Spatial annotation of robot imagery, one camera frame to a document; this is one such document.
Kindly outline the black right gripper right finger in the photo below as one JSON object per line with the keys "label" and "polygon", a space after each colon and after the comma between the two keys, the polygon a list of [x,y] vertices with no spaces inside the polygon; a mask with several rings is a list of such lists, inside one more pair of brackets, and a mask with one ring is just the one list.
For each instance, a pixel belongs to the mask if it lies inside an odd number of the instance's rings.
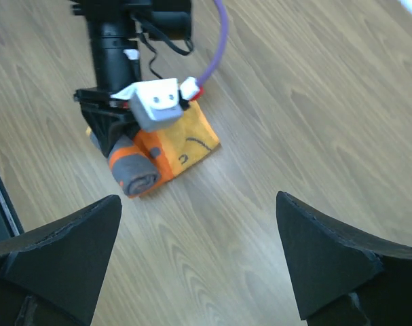
{"label": "black right gripper right finger", "polygon": [[301,320],[412,325],[412,247],[359,230],[286,192],[276,220]]}

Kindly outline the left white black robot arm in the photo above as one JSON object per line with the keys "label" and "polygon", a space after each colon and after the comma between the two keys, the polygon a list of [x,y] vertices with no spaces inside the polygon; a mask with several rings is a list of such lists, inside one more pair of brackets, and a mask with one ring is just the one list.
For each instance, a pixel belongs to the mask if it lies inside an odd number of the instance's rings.
{"label": "left white black robot arm", "polygon": [[121,136],[139,130],[125,102],[113,98],[142,79],[140,60],[130,60],[125,51],[138,50],[139,43],[163,41],[176,53],[190,55],[191,2],[72,1],[71,11],[86,20],[96,78],[95,87],[76,90],[74,99],[107,157]]}

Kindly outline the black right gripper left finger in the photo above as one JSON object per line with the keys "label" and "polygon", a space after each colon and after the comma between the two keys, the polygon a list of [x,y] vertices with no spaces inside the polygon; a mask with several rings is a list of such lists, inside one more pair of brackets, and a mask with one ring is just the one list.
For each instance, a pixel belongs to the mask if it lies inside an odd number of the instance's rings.
{"label": "black right gripper left finger", "polygon": [[0,325],[90,325],[120,219],[110,195],[0,241]]}

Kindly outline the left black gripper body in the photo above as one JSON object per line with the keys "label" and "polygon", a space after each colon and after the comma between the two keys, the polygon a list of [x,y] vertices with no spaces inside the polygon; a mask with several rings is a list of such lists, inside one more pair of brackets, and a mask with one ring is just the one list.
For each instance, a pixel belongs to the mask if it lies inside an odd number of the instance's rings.
{"label": "left black gripper body", "polygon": [[122,136],[133,137],[140,130],[127,101],[113,98],[141,78],[140,61],[130,60],[124,53],[138,50],[138,42],[129,40],[119,23],[88,21],[87,29],[96,86],[76,90],[74,99],[100,151],[108,157]]}

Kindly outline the orange towel with blue spots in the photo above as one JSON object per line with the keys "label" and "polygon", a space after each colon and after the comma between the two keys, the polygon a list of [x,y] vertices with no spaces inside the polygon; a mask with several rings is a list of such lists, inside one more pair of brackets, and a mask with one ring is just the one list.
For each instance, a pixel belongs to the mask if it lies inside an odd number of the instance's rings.
{"label": "orange towel with blue spots", "polygon": [[167,129],[140,130],[122,136],[107,163],[113,178],[129,198],[144,196],[203,160],[220,145],[198,102]]}

